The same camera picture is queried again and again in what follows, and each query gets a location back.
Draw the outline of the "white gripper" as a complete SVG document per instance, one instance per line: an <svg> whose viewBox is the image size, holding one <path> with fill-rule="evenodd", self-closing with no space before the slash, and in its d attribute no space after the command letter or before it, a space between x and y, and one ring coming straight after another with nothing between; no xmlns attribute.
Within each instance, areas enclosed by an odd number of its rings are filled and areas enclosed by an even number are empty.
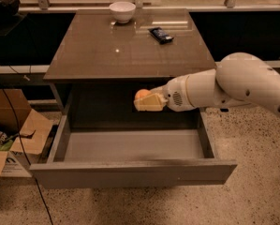
<svg viewBox="0 0 280 225"><path fill-rule="evenodd" d="M165 85L151 90L149 96L134 99L139 112L160 112L165 106L175 112L191 111L193 105L187 97L186 81L188 75L176 77Z"/></svg>

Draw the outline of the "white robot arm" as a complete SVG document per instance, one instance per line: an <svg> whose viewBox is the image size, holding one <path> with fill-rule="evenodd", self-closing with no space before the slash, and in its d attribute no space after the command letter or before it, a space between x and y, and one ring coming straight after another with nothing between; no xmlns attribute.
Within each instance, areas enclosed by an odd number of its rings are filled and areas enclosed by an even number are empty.
<svg viewBox="0 0 280 225"><path fill-rule="evenodd" d="M280 74L254 55L236 52L213 69L139 90L134 105L139 112L160 112L166 107L184 112L258 105L280 118Z"/></svg>

